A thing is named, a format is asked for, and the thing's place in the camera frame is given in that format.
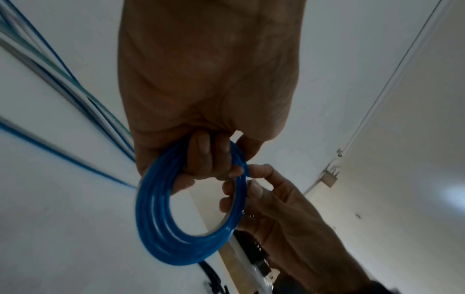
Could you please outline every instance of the bright light spot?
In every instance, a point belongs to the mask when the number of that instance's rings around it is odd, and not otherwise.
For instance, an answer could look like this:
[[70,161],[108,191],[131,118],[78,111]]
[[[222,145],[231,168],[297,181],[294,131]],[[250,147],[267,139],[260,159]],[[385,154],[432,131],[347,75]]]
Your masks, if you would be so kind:
[[451,205],[465,212],[465,184],[448,188],[446,196]]

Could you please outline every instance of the wire bundle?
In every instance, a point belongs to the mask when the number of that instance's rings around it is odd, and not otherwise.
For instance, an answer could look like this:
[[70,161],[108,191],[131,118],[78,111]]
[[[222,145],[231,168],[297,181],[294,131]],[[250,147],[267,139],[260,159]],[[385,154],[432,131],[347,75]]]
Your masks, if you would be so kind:
[[[60,92],[126,156],[135,160],[129,131],[79,84],[39,31],[9,0],[0,0],[0,45]],[[95,169],[89,163],[79,161],[53,144],[28,134],[1,117],[0,128],[73,164],[126,184]],[[154,257],[172,265],[200,263],[222,247],[242,216],[247,194],[246,176],[249,176],[247,163],[240,149],[231,142],[232,164],[242,166],[245,173],[236,179],[236,195],[229,216],[219,229],[207,235],[192,236],[181,231],[171,215],[169,199],[174,180],[186,164],[187,146],[188,138],[181,140],[162,154],[148,170],[137,192],[136,223],[140,239]],[[217,287],[217,281],[213,281],[210,275],[208,277]]]

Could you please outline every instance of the coiled blue wire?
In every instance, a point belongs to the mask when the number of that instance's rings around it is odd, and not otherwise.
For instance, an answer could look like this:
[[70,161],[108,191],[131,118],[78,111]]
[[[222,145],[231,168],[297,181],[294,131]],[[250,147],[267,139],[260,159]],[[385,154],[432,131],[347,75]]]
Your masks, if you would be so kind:
[[250,176],[239,147],[231,142],[232,164],[244,168],[236,179],[236,194],[228,219],[208,235],[193,236],[181,231],[171,215],[171,187],[186,165],[188,138],[170,147],[150,167],[137,193],[136,224],[145,248],[158,260],[171,265],[199,263],[220,249],[239,223],[246,203]]

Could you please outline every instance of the wire roll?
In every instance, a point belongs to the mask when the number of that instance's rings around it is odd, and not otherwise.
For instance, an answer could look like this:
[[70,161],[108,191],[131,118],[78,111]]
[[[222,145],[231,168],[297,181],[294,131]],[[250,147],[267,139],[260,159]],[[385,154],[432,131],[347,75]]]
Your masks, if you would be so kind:
[[243,214],[247,196],[247,162],[231,142],[232,164],[242,166],[236,178],[236,193],[229,216],[209,234],[193,236],[179,229],[170,210],[171,187],[187,161],[188,138],[170,147],[147,171],[139,185],[136,224],[145,248],[158,260],[171,265],[199,263],[220,249],[229,239]]

